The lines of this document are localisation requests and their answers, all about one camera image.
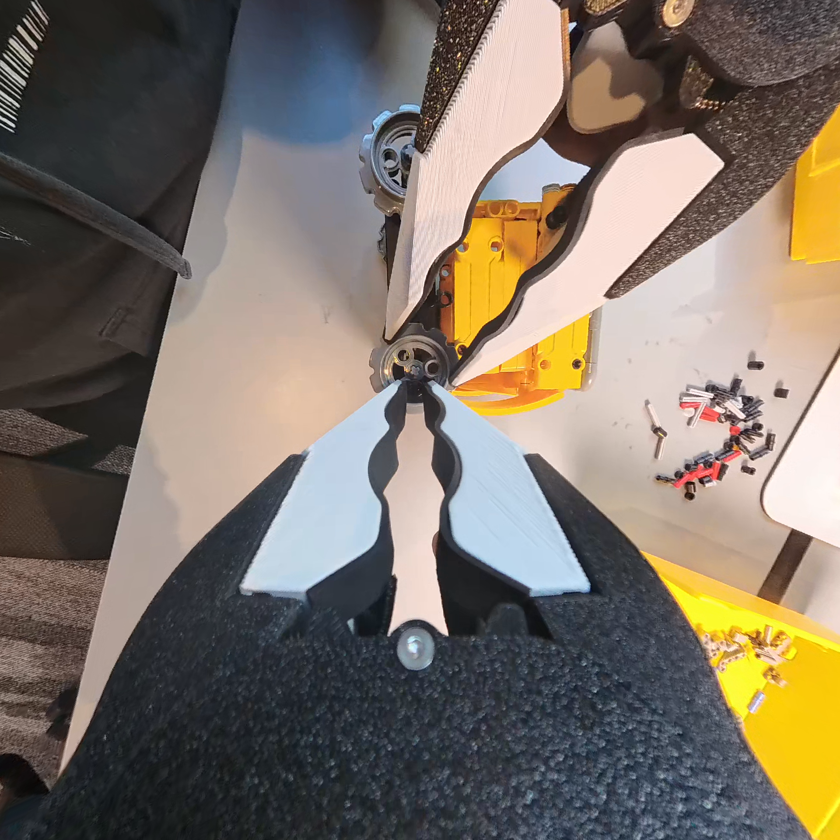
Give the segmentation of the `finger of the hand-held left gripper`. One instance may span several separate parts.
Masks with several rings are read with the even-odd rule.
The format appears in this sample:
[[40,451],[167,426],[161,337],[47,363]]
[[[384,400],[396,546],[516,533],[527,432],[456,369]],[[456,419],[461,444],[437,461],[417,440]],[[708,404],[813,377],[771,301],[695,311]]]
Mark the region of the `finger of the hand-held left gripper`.
[[461,385],[599,308],[614,282],[724,168],[698,134],[680,129],[625,143],[570,212],[556,246],[521,277],[450,376]]
[[463,242],[480,195],[559,115],[569,2],[444,2],[415,134],[385,310],[390,343]]

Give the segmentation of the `heap of grey brick parts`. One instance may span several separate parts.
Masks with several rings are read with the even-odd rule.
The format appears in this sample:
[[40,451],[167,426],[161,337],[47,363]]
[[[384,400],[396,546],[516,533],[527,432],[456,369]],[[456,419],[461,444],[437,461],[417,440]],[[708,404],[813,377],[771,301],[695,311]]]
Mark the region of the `heap of grey brick parts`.
[[739,720],[746,721],[761,708],[769,688],[787,687],[784,666],[796,652],[792,637],[785,631],[771,625],[748,632],[736,626],[709,631],[698,624],[696,633]]

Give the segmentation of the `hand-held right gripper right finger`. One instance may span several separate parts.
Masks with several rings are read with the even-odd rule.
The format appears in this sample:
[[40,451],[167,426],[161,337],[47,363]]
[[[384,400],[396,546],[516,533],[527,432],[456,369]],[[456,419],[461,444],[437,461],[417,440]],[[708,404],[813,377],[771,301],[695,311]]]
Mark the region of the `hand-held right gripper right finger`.
[[444,493],[435,558],[448,634],[480,635],[512,606],[526,631],[545,635],[537,600],[592,585],[527,455],[436,383],[423,387],[423,414]]

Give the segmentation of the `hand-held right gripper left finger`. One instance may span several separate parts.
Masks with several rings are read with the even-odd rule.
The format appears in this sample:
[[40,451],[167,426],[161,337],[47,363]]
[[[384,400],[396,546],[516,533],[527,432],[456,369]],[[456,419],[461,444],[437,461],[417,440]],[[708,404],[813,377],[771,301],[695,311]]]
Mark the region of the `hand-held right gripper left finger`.
[[395,581],[384,490],[398,467],[407,388],[388,385],[330,429],[302,461],[239,584],[313,611],[362,636],[385,634]]

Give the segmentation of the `yellow plastic storage bin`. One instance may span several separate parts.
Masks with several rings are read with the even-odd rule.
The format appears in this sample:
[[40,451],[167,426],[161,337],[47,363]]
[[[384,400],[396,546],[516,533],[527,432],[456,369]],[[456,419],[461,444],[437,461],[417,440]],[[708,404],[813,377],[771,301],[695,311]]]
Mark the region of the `yellow plastic storage bin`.
[[795,168],[790,256],[809,265],[839,260],[839,108]]
[[765,772],[814,838],[839,838],[839,643],[812,619],[646,553],[696,632],[771,625],[793,639],[788,685],[739,720]]

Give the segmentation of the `grey desk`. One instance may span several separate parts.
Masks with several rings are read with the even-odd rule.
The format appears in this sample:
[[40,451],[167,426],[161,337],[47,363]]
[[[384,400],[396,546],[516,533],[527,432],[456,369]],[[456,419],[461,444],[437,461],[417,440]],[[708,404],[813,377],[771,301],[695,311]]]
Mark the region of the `grey desk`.
[[[285,457],[372,396],[382,216],[358,149],[420,102],[434,2],[243,2],[60,768],[145,607],[193,545]],[[723,234],[603,309],[593,385],[493,423],[636,545],[755,593],[789,529],[755,476],[692,502],[654,482],[712,446],[679,390],[741,375],[780,445],[838,348],[838,263],[789,257],[793,175]],[[668,433],[655,460],[650,400]]]

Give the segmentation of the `pile of red black pins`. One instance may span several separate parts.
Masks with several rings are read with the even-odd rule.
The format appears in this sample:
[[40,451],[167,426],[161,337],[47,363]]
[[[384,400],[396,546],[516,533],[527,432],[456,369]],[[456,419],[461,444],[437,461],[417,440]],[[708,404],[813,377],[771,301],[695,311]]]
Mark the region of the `pile of red black pins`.
[[655,483],[675,488],[687,502],[730,475],[755,476],[758,462],[781,449],[778,433],[765,422],[766,400],[751,393],[739,374],[729,381],[687,384],[679,391],[677,407],[686,430],[709,427],[714,433],[712,446],[653,477]]

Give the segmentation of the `white book stand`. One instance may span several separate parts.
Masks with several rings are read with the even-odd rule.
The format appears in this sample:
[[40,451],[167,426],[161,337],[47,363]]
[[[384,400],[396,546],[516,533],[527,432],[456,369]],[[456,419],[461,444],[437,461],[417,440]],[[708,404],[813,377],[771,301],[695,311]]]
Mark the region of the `white book stand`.
[[839,355],[815,389],[761,493],[764,513],[839,547]]

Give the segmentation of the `yellow black toy brick vehicle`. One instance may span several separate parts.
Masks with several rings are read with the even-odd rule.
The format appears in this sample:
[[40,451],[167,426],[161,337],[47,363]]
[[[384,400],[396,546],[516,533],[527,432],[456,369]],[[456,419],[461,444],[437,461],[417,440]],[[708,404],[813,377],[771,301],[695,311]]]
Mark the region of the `yellow black toy brick vehicle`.
[[[479,201],[466,240],[446,258],[415,323],[440,329],[460,360],[479,331],[507,306],[517,282],[563,227],[544,217],[565,204],[574,185],[549,184],[538,202]],[[484,417],[537,410],[567,392],[587,391],[595,379],[602,313],[594,310],[452,394]]]

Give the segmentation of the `grey axle with black connector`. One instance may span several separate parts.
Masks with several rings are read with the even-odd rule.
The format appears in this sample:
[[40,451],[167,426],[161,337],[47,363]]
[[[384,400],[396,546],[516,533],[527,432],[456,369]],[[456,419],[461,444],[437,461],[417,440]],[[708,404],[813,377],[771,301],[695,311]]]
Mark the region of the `grey axle with black connector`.
[[659,461],[662,460],[665,454],[668,433],[660,423],[658,413],[655,410],[655,406],[650,400],[645,400],[644,408],[650,422],[650,430],[655,438],[654,459]]

